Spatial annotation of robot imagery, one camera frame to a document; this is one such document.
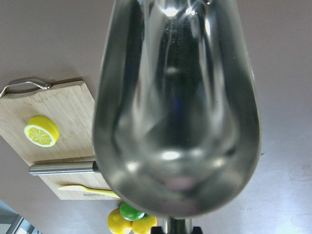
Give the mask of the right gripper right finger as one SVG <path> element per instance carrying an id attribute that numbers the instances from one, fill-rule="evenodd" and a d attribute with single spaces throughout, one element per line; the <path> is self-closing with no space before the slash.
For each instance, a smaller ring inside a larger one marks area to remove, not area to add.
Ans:
<path id="1" fill-rule="evenodd" d="M 203 234 L 202 229 L 198 226 L 193 227 L 192 234 Z"/>

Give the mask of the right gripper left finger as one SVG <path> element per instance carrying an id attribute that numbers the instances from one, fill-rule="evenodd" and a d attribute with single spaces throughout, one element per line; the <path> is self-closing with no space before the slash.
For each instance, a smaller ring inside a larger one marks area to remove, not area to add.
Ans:
<path id="1" fill-rule="evenodd" d="M 151 228 L 151 234 L 164 234 L 161 226 L 154 226 Z"/>

